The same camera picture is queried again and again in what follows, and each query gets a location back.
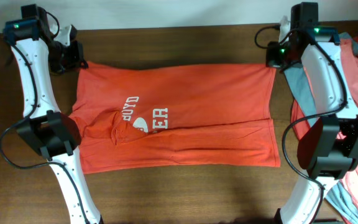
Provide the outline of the orange soccer t-shirt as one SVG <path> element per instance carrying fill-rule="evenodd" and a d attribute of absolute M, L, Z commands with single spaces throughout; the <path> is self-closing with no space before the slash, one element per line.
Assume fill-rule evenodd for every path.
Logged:
<path fill-rule="evenodd" d="M 91 63 L 71 118 L 86 174 L 143 167 L 278 167 L 275 70 L 213 64 L 127 70 Z"/>

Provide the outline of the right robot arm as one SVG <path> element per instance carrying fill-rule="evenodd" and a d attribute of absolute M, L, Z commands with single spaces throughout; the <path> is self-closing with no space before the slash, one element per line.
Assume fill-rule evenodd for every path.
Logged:
<path fill-rule="evenodd" d="M 341 63 L 337 29 L 321 26 L 318 3 L 291 8 L 289 25 L 275 25 L 277 42 L 266 46 L 266 66 L 288 69 L 300 63 L 308 75 L 316 114 L 291 122 L 315 119 L 298 143 L 299 178 L 275 223 L 313 223 L 329 190 L 358 166 L 358 107 L 352 99 Z"/>

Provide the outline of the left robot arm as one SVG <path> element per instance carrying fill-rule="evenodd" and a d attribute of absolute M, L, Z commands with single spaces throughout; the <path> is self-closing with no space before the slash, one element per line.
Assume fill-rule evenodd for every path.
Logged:
<path fill-rule="evenodd" d="M 103 224 L 81 168 L 81 136 L 76 123 L 63 114 L 53 94 L 51 73 L 61 75 L 88 68 L 73 25 L 51 25 L 56 17 L 44 8 L 21 7 L 21 19 L 6 22 L 3 37 L 19 67 L 24 96 L 23 118 L 11 126 L 46 161 L 61 188 L 71 223 Z"/>

